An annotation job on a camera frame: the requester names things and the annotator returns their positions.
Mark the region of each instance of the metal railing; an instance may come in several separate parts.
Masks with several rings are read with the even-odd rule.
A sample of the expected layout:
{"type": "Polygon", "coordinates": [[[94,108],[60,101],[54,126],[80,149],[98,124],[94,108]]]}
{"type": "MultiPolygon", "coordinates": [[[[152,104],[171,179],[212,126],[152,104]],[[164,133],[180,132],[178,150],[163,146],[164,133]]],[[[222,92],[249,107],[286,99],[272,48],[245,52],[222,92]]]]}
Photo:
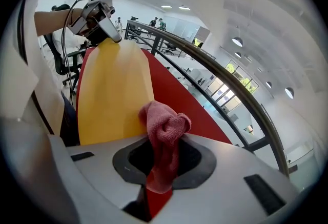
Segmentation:
{"type": "Polygon", "coordinates": [[[181,37],[160,30],[158,28],[128,20],[128,24],[125,32],[125,39],[134,36],[143,41],[146,45],[151,48],[151,53],[155,55],[156,53],[163,57],[170,65],[172,65],[177,71],[179,71],[210,103],[211,105],[219,112],[219,114],[223,117],[223,119],[228,123],[228,125],[232,128],[235,134],[238,136],[240,141],[243,143],[244,148],[250,152],[254,152],[262,147],[270,145],[273,151],[273,154],[276,158],[279,171],[284,175],[288,176],[288,166],[285,159],[285,154],[283,152],[283,147],[281,144],[280,137],[275,130],[272,122],[269,120],[265,112],[263,111],[261,105],[256,101],[256,99],[252,96],[252,94],[239,82],[237,78],[235,78],[228,70],[222,67],[215,59],[211,58],[207,54],[203,53],[199,50],[194,44],[191,42],[182,39],[181,37]],[[141,37],[141,35],[136,34],[136,32],[140,32],[138,28],[142,30],[146,30],[155,36],[154,42],[151,45],[148,41],[146,41],[145,37],[141,37]],[[188,54],[191,58],[202,64],[206,69],[208,69],[213,75],[218,77],[223,83],[225,83],[230,90],[232,90],[235,95],[240,99],[240,101],[244,104],[244,106],[248,109],[250,114],[254,117],[254,119],[259,124],[261,130],[264,133],[264,137],[249,144],[242,133],[238,130],[236,125],[232,122],[230,117],[224,112],[224,110],[217,104],[215,100],[211,98],[210,95],[203,90],[200,85],[191,78],[184,70],[182,70],[176,63],[174,63],[170,58],[168,58],[163,52],[161,52],[159,48],[162,47],[163,42],[167,41],[173,46],[179,48],[181,51],[188,54]]]}
{"type": "MultiPolygon", "coordinates": [[[[148,32],[144,32],[144,31],[140,31],[138,30],[140,33],[144,33],[144,34],[149,34],[148,32]]],[[[142,37],[142,39],[145,39],[145,40],[152,40],[154,41],[155,39],[152,39],[152,38],[149,38],[149,37],[142,37]]],[[[137,42],[137,44],[141,44],[141,45],[149,45],[149,44],[146,44],[146,43],[140,43],[140,42],[137,42]]],[[[157,48],[159,51],[161,50],[161,48],[165,48],[165,49],[168,49],[166,47],[163,47],[163,43],[160,44],[159,48],[157,48]]],[[[210,58],[212,59],[216,59],[216,57],[214,57],[213,55],[211,55],[210,53],[208,53],[207,51],[201,49],[200,47],[196,47],[199,51],[203,52],[204,54],[208,55],[210,58]]],[[[177,57],[181,57],[181,53],[183,51],[180,49],[180,53],[177,55],[177,57]]]]}

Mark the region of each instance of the red cloth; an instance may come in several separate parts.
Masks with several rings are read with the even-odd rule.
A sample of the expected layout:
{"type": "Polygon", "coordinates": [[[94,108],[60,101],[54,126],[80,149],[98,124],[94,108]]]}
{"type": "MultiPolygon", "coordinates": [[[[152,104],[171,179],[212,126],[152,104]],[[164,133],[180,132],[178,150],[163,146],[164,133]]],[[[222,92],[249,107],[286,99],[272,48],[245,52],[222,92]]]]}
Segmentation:
{"type": "Polygon", "coordinates": [[[144,105],[139,119],[147,126],[154,152],[154,166],[147,177],[147,189],[165,193],[172,187],[179,166],[178,140],[191,128],[190,119],[157,101],[144,105]]]}

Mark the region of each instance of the tree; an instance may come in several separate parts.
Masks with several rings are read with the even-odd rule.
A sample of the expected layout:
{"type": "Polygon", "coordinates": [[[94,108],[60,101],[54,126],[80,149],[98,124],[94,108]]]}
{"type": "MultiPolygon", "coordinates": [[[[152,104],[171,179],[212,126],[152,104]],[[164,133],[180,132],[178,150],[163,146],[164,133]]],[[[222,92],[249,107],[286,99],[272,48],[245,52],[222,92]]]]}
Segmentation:
{"type": "Polygon", "coordinates": [[[227,66],[226,66],[225,68],[226,68],[230,73],[235,72],[235,67],[234,67],[232,64],[230,64],[230,63],[228,63],[227,66]]]}
{"type": "Polygon", "coordinates": [[[250,80],[248,78],[243,78],[240,81],[245,87],[246,89],[253,94],[253,92],[256,90],[257,86],[252,87],[252,84],[250,83],[250,80]]]}

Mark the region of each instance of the black slot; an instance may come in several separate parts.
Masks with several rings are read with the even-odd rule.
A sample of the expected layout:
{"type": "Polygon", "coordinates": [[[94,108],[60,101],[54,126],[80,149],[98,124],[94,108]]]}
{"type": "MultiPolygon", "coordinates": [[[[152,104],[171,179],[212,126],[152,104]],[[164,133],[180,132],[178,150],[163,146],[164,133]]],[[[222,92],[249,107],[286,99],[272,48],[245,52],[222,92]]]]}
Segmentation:
{"type": "Polygon", "coordinates": [[[128,155],[128,160],[131,165],[148,176],[154,165],[154,154],[150,141],[148,140],[139,147],[133,149],[128,155]]]}
{"type": "Polygon", "coordinates": [[[244,180],[266,211],[267,215],[275,213],[286,204],[259,175],[244,177],[244,180]]]}
{"type": "Polygon", "coordinates": [[[80,154],[76,154],[76,155],[72,155],[71,159],[75,162],[75,161],[79,161],[88,157],[94,156],[94,154],[92,152],[84,152],[84,153],[80,153],[80,154]]]}
{"type": "Polygon", "coordinates": [[[194,169],[201,161],[201,153],[190,144],[179,140],[179,169],[178,176],[194,169]]]}

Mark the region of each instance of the black wire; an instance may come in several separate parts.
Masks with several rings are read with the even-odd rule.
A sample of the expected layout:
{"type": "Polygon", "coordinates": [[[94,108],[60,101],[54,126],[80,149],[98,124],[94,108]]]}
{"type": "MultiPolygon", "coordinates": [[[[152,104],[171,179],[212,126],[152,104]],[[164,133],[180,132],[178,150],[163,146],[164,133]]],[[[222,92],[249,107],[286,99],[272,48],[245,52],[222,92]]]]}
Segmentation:
{"type": "Polygon", "coordinates": [[[72,81],[71,81],[71,70],[70,70],[70,65],[68,63],[68,58],[67,58],[67,52],[66,52],[66,41],[65,41],[65,33],[66,33],[66,27],[67,27],[67,21],[68,21],[68,17],[69,15],[71,14],[74,6],[80,2],[80,1],[83,1],[83,0],[75,0],[75,2],[73,3],[73,5],[71,6],[68,14],[66,15],[66,18],[65,18],[65,21],[64,21],[64,26],[63,26],[63,31],[61,32],[61,48],[63,50],[63,58],[64,58],[64,63],[65,65],[67,66],[68,68],[68,73],[66,73],[66,76],[67,76],[67,79],[68,79],[68,84],[69,84],[69,87],[70,87],[70,99],[69,99],[69,102],[72,104],[72,106],[74,106],[73,104],[73,97],[72,97],[72,93],[73,93],[73,90],[74,88],[72,88],[72,81]]]}
{"type": "MultiPolygon", "coordinates": [[[[18,13],[18,20],[17,20],[17,41],[18,41],[18,50],[19,50],[19,54],[20,56],[23,58],[23,60],[25,61],[25,63],[28,65],[27,62],[27,56],[26,56],[26,48],[25,48],[25,39],[24,39],[24,8],[25,8],[25,2],[26,0],[22,0],[22,4],[20,6],[19,9],[19,13],[18,13]]],[[[50,134],[54,134],[50,124],[48,123],[42,109],[41,106],[37,100],[35,91],[32,92],[31,98],[34,102],[34,105],[43,121],[43,123],[46,125],[48,131],[50,134]]]]}

